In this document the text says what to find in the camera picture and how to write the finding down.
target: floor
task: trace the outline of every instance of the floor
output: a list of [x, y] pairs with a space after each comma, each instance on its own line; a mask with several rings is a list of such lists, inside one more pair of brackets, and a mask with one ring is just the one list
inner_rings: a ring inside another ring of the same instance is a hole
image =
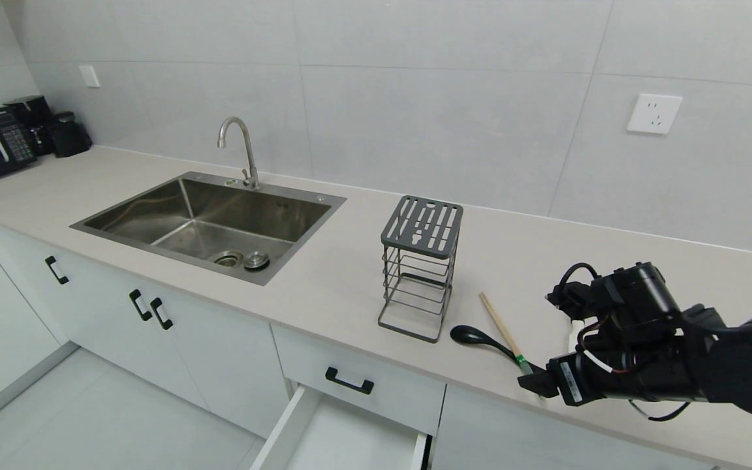
[[248, 470], [263, 442], [82, 348], [0, 411], [0, 469]]

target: chopstick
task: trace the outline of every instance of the chopstick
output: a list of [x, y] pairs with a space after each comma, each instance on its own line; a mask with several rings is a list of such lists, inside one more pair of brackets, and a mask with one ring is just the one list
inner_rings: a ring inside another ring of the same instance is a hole
[[483, 306], [486, 307], [486, 312], [489, 313], [492, 321], [495, 322], [495, 326], [498, 327], [498, 331], [501, 332], [502, 336], [504, 336], [504, 340], [507, 342], [507, 345], [510, 346], [512, 353], [516, 355], [516, 362], [518, 363], [520, 369], [522, 369], [522, 372], [524, 372], [525, 374], [532, 374], [532, 367], [527, 362], [527, 360], [524, 359], [524, 354], [522, 354], [522, 351], [518, 348], [518, 345], [516, 345], [516, 340], [512, 338], [510, 331], [507, 330], [507, 327], [504, 325], [504, 321], [502, 321], [501, 317], [498, 316], [498, 312], [495, 311], [495, 307], [492, 306], [489, 298], [486, 298], [486, 294], [484, 294], [483, 292], [480, 293], [480, 301], [483, 303]]

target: drain strainer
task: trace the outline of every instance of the drain strainer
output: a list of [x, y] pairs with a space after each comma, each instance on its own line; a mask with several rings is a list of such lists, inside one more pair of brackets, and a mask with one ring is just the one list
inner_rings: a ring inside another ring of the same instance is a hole
[[242, 264], [242, 259], [242, 253], [236, 250], [228, 250], [209, 257], [208, 261], [215, 262], [216, 264], [225, 266], [226, 268], [235, 268]]
[[248, 271], [259, 271], [269, 265], [269, 253], [252, 252], [245, 257], [242, 265]]

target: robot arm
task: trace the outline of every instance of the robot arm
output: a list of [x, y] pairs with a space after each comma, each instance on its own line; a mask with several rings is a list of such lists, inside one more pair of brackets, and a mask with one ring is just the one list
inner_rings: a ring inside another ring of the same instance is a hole
[[[594, 274], [591, 285], [568, 283], [583, 267]], [[597, 323], [579, 335], [576, 352], [519, 377], [523, 388], [546, 398], [561, 392], [573, 407], [623, 398], [733, 403], [752, 413], [752, 319], [727, 328], [715, 309], [681, 312], [649, 262], [605, 277], [577, 264], [547, 300], [571, 319]]]

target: electrical outlet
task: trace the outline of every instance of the electrical outlet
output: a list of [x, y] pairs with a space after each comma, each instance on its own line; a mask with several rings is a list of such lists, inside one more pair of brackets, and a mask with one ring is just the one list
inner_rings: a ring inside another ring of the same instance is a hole
[[101, 88], [101, 81], [98, 80], [98, 74], [95, 67], [91, 65], [80, 65], [80, 74], [83, 75], [83, 81], [89, 88]]
[[678, 115], [683, 98], [680, 96], [645, 95], [638, 97], [628, 131], [647, 134], [668, 134]]

